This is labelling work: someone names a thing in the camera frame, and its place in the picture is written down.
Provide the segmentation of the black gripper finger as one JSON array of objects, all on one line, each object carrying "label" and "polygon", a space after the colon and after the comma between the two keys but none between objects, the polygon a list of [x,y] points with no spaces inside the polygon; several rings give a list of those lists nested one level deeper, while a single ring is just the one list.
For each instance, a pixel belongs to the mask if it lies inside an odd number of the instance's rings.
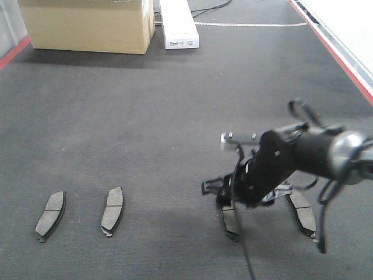
[{"label": "black gripper finger", "polygon": [[290,183],[284,182],[280,185],[278,185],[274,190],[269,192],[263,199],[262,199],[262,205],[263,206],[269,206],[273,205],[275,203],[275,200],[292,193],[293,187]]},{"label": "black gripper finger", "polygon": [[205,180],[201,184],[202,195],[214,194],[219,196],[230,196],[230,180],[232,174]]}]

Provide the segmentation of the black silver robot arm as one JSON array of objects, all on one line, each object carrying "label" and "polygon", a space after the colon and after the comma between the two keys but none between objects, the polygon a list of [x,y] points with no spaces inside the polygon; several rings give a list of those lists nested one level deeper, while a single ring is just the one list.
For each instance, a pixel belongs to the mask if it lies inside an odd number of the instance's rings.
[{"label": "black silver robot arm", "polygon": [[358,131],[296,125],[266,131],[260,139],[223,133],[221,145],[239,155],[242,146],[259,148],[235,173],[202,183],[202,194],[215,194],[224,205],[236,199],[255,207],[297,170],[350,185],[372,179],[372,138]]}]

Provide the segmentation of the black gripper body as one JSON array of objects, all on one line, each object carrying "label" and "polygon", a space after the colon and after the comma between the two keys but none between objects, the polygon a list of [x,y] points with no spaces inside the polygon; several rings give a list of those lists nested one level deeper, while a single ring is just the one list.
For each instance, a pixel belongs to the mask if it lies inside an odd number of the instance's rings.
[{"label": "black gripper body", "polygon": [[235,199],[248,207],[258,206],[296,170],[291,144],[282,140],[278,132],[266,131],[257,153],[237,170]]}]

